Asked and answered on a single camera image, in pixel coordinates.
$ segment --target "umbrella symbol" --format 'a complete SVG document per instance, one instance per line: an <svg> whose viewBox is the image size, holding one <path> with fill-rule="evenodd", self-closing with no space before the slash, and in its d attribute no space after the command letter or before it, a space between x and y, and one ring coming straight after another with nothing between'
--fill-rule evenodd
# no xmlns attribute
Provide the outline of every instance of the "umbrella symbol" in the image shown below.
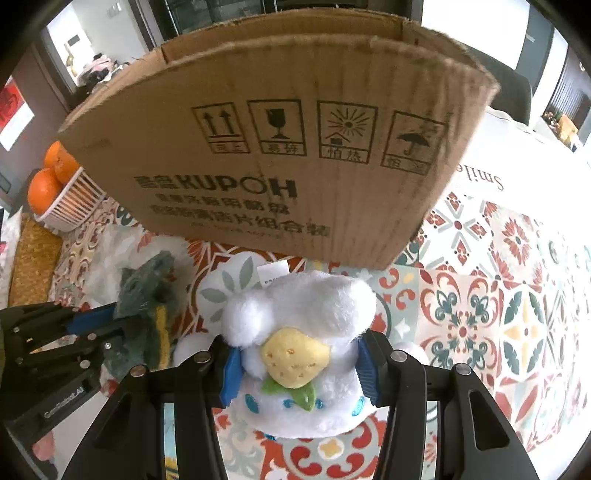
<svg viewBox="0 0 591 480"><path fill-rule="evenodd" d="M416 133L402 134L402 135L397 136L396 138L398 138L399 140L403 140L405 142L410 143L410 147L408 147L404 151L405 155L410 155L411 152L413 151L413 148L415 145L422 145L423 147L430 146L429 142L427 141L426 138L424 138L422 135L419 135Z"/></svg>

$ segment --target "green felt leaf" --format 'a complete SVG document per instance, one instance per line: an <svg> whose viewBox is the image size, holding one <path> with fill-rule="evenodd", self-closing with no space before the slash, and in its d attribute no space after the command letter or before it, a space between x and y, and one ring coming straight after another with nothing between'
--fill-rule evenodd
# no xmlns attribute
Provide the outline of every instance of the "green felt leaf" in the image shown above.
<svg viewBox="0 0 591 480"><path fill-rule="evenodd" d="M293 398L296 405L303 408L305 411L312 411L316 403L316 390L312 382L300 388L292 388L289 390L291 398Z"/></svg>
<svg viewBox="0 0 591 480"><path fill-rule="evenodd" d="M272 377L267 377L262 383L261 391L267 395L275 395L278 393L287 392L289 389L285 388L283 385L279 385L279 383L273 380Z"/></svg>

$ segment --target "green plush toy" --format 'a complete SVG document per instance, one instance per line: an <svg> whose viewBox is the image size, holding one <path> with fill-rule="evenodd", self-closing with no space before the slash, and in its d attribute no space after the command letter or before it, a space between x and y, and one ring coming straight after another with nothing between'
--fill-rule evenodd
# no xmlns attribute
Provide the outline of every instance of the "green plush toy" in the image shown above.
<svg viewBox="0 0 591 480"><path fill-rule="evenodd" d="M124 268L121 293L114 318L128 320L123 345L105 350L107 370L121 381L134 365L150 370L168 367L171 355L169 330L177 310L171 283L174 258L168 251L152 257L137 270Z"/></svg>

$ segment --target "orange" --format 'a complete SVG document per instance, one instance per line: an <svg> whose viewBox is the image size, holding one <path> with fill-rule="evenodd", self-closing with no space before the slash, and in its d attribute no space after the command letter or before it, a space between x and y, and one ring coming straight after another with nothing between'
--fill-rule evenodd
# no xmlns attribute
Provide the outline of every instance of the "orange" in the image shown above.
<svg viewBox="0 0 591 480"><path fill-rule="evenodd" d="M66 149L57 156L57 161L53 165L53 170L56 172L57 179L65 185L74 176L74 173L78 171L80 164L74 160Z"/></svg>
<svg viewBox="0 0 591 480"><path fill-rule="evenodd" d="M55 165L62 151L66 151L66 149L61 144L61 142L59 140L53 142L47 149L47 152L45 153L45 158L43 159L43 166L45 168L53 168L53 165Z"/></svg>
<svg viewBox="0 0 591 480"><path fill-rule="evenodd" d="M38 171L29 185L27 200L31 210L42 215L61 192L61 184L51 168Z"/></svg>

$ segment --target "metal screw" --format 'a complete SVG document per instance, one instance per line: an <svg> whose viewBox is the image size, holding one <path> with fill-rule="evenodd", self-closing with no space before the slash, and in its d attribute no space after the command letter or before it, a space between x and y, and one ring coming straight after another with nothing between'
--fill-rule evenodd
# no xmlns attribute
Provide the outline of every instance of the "metal screw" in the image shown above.
<svg viewBox="0 0 591 480"><path fill-rule="evenodd" d="M207 350L203 350L201 352L197 352L193 355L193 360L196 364L206 364L212 359L211 354Z"/></svg>
<svg viewBox="0 0 591 480"><path fill-rule="evenodd" d="M146 374L146 367L143 365L136 365L129 370L129 373L135 378L143 377Z"/></svg>
<svg viewBox="0 0 591 480"><path fill-rule="evenodd" d="M395 350L390 354L390 358L395 362L405 362L408 358L408 355L402 350Z"/></svg>
<svg viewBox="0 0 591 480"><path fill-rule="evenodd" d="M460 375L470 375L472 373L472 369L466 364L457 364L456 372L458 372Z"/></svg>

